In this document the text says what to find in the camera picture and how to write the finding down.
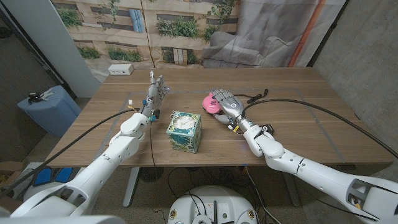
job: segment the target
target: pink toy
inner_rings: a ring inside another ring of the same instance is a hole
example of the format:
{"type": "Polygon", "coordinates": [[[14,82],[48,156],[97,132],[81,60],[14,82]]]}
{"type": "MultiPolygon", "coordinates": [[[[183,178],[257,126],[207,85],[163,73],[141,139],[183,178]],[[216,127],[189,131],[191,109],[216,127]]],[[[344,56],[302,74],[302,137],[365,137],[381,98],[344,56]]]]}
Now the pink toy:
{"type": "Polygon", "coordinates": [[[201,105],[209,114],[216,114],[221,111],[220,105],[218,104],[212,93],[209,93],[209,95],[206,96],[201,105]]]}

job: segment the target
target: robotic arm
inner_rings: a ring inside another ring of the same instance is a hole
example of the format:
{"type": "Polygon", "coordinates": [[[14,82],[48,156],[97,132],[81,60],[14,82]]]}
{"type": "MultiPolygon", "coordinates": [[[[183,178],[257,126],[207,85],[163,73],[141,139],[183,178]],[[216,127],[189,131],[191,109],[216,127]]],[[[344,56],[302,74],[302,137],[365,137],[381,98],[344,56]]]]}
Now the robotic arm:
{"type": "Polygon", "coordinates": [[[163,83],[162,75],[156,80],[151,71],[150,87],[146,100],[143,101],[144,106],[123,122],[120,132],[111,139],[107,150],[73,180],[32,196],[11,214],[11,218],[74,217],[90,214],[102,186],[120,163],[137,152],[139,143],[145,137],[144,130],[159,114],[156,110],[169,91],[163,83]]]}
{"type": "Polygon", "coordinates": [[[242,102],[225,90],[213,90],[228,120],[238,125],[257,157],[264,155],[267,165],[306,181],[332,196],[365,223],[394,218],[398,220],[398,184],[375,177],[346,174],[296,155],[285,149],[271,134],[243,114],[242,102]]]}

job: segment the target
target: blue bin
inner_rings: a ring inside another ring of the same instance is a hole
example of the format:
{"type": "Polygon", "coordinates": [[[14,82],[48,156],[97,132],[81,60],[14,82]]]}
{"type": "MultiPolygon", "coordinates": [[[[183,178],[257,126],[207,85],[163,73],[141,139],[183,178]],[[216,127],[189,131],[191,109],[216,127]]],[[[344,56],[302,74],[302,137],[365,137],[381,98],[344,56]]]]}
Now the blue bin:
{"type": "Polygon", "coordinates": [[[62,137],[81,109],[62,86],[53,87],[51,92],[55,94],[48,96],[48,101],[29,104],[29,98],[26,98],[18,103],[18,107],[48,133],[62,137]]]}

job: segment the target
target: white outlet box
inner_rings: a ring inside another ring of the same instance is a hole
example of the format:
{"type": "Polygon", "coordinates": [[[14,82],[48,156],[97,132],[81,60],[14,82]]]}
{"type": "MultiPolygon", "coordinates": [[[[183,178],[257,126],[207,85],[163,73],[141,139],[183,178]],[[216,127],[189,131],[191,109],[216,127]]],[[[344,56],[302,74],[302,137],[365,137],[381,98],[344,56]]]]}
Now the white outlet box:
{"type": "Polygon", "coordinates": [[[131,64],[113,64],[108,70],[111,75],[130,75],[134,69],[131,64]]]}

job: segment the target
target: black label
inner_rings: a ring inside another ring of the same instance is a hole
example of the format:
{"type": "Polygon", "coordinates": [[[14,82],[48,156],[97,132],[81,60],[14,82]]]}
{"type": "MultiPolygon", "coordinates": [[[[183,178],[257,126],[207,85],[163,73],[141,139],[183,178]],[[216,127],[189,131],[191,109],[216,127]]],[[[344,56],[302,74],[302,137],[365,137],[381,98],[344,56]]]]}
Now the black label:
{"type": "Polygon", "coordinates": [[[274,135],[275,129],[271,124],[259,125],[263,131],[268,132],[271,135],[274,135]]]}

